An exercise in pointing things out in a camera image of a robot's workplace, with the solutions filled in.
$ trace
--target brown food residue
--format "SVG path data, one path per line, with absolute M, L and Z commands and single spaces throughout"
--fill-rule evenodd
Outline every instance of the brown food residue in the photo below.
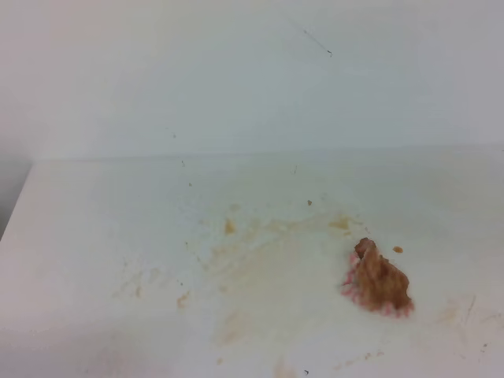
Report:
M 361 239 L 355 252 L 362 260 L 356 271 L 358 286 L 370 310 L 379 309 L 387 302 L 396 309 L 411 304 L 407 294 L 408 277 L 380 255 L 375 242 Z
M 236 232 L 236 227 L 233 224 L 233 222 L 231 222 L 231 220 L 229 220 L 229 219 L 226 219 L 226 225 L 224 226 L 224 234 L 230 235 L 230 234 L 234 234 L 235 232 Z
M 190 292 L 190 291 L 188 291 L 186 294 L 182 295 L 180 298 L 178 298 L 178 299 L 176 300 L 176 306 L 177 306 L 179 309 L 183 309 L 183 308 L 185 308 L 185 306 L 186 306 L 186 301 L 187 301 L 187 299 L 189 298 L 189 294 L 190 294 L 190 293 L 191 293 L 191 292 Z
M 350 223 L 362 225 L 362 222 L 357 221 L 347 215 L 339 216 L 338 220 L 329 223 L 329 227 L 339 228 L 340 230 L 350 230 Z

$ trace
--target white table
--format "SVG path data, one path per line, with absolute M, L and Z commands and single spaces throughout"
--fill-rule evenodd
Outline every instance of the white table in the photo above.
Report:
M 0 243 L 0 376 L 502 376 L 502 150 L 39 163 Z M 409 319 L 338 292 L 365 228 Z

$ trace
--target food scrap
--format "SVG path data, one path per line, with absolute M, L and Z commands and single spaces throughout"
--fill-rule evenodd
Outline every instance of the food scrap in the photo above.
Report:
M 369 311 L 387 316 L 408 316 L 413 302 L 407 294 L 408 277 L 381 256 L 375 242 L 361 239 L 350 254 L 351 269 L 342 294 Z

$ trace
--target stain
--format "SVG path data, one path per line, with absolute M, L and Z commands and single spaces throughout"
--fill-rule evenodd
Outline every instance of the stain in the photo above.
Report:
M 339 228 L 340 230 L 350 230 L 350 223 L 362 225 L 362 222 L 355 220 L 347 215 L 339 216 L 338 220 L 329 223 L 329 227 Z
M 134 293 L 131 293 L 130 290 L 132 287 L 139 286 L 142 282 L 142 275 L 143 272 L 138 272 L 134 274 L 133 276 L 130 277 L 129 280 L 124 281 L 120 286 L 119 289 L 114 291 L 112 293 L 112 298 L 120 298 L 124 296 L 127 292 L 130 293 L 130 297 L 134 295 Z
M 217 345 L 229 347 L 245 339 L 266 338 L 272 340 L 271 345 L 284 346 L 310 328 L 338 321 L 338 304 L 327 300 L 335 296 L 328 284 L 337 280 L 334 249 L 343 250 L 345 243 L 342 235 L 328 228 L 335 215 L 328 212 L 296 221 L 273 219 L 267 224 L 253 221 L 232 243 L 212 249 L 202 267 L 215 290 L 224 291 L 226 303 L 239 311 L 233 321 L 216 325 L 212 339 Z M 310 235 L 321 232 L 328 241 L 313 249 Z M 303 306 L 299 298 L 305 297 L 318 309 Z M 229 310 L 223 307 L 218 318 L 228 317 Z
M 224 226 L 224 234 L 230 235 L 230 234 L 234 234 L 235 232 L 236 232 L 236 226 L 233 224 L 233 222 L 230 219 L 226 219 L 226 224 Z
M 473 311 L 474 303 L 476 303 L 476 296 L 472 296 L 471 306 L 467 309 L 467 315 L 465 316 L 465 323 L 467 324 L 469 317 L 471 316 L 471 311 Z
M 189 299 L 189 294 L 191 292 L 188 291 L 186 294 L 182 295 L 181 297 L 179 297 L 177 300 L 176 300 L 176 306 L 178 309 L 185 309 L 186 305 L 187 305 L 187 300 Z
M 436 319 L 436 323 L 454 323 L 458 317 L 458 307 L 450 305 Z
M 224 319 L 214 341 L 220 347 L 236 343 L 246 336 L 247 327 L 246 315 L 235 311 Z
M 285 363 L 284 359 L 281 358 L 277 363 L 276 366 L 273 370 L 273 377 L 274 378 L 296 378 L 296 373 L 293 369 L 288 368 Z
M 480 320 L 480 323 L 486 323 L 488 321 L 491 321 L 493 319 L 500 319 L 502 317 L 501 313 L 496 313 L 494 315 L 490 315 L 489 317 L 484 317 L 483 319 Z

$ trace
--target brown stain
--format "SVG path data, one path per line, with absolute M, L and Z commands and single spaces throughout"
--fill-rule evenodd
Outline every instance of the brown stain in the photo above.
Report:
M 235 232 L 236 232 L 235 224 L 230 219 L 226 219 L 226 224 L 224 226 L 224 234 L 230 235 L 234 234 Z
M 306 328 L 334 321 L 332 310 L 321 311 L 319 316 L 307 322 L 306 311 L 285 318 L 272 309 L 278 303 L 297 308 L 300 306 L 300 295 L 315 295 L 321 298 L 334 295 L 325 280 L 314 280 L 313 275 L 307 273 L 315 269 L 312 265 L 319 269 L 320 261 L 305 259 L 306 251 L 299 247 L 297 240 L 299 235 L 324 232 L 330 239 L 342 243 L 342 234 L 328 228 L 328 223 L 335 219 L 335 215 L 322 213 L 295 221 L 273 219 L 267 224 L 252 220 L 243 232 L 237 233 L 232 243 L 212 249 L 210 259 L 201 263 L 203 270 L 215 283 L 216 291 L 225 293 L 228 303 L 232 303 L 240 312 L 239 315 L 230 317 L 228 309 L 222 309 L 221 314 L 217 315 L 220 319 L 227 319 L 217 324 L 214 330 L 212 339 L 218 346 L 229 347 L 248 338 L 273 338 L 274 343 L 287 345 Z M 317 249 L 317 253 L 329 261 L 332 259 L 332 254 L 329 253 L 332 248 L 334 244 L 327 243 L 323 250 Z M 287 263 L 299 260 L 302 262 L 294 266 Z M 304 275 L 309 279 L 310 287 L 306 286 Z
M 182 295 L 176 300 L 176 306 L 178 309 L 184 309 L 187 305 L 187 300 L 189 299 L 189 294 L 191 291 L 188 291 L 186 294 Z
M 214 337 L 214 341 L 219 347 L 226 347 L 243 339 L 246 333 L 246 317 L 235 311 L 224 319 L 223 324 L 220 325 L 220 331 Z
M 350 223 L 362 225 L 362 222 L 355 220 L 347 215 L 340 215 L 337 220 L 329 222 L 329 227 L 338 228 L 340 230 L 350 230 Z
M 123 297 L 127 291 L 130 292 L 132 286 L 139 286 L 142 283 L 142 275 L 143 272 L 138 272 L 131 276 L 129 280 L 124 281 L 119 288 L 112 293 L 112 298 L 120 298 Z
M 275 365 L 273 370 L 274 378 L 296 378 L 295 370 L 288 368 L 285 365 L 284 359 L 281 358 Z
M 436 323 L 453 323 L 457 320 L 458 316 L 458 308 L 457 307 L 448 307 L 436 319 Z

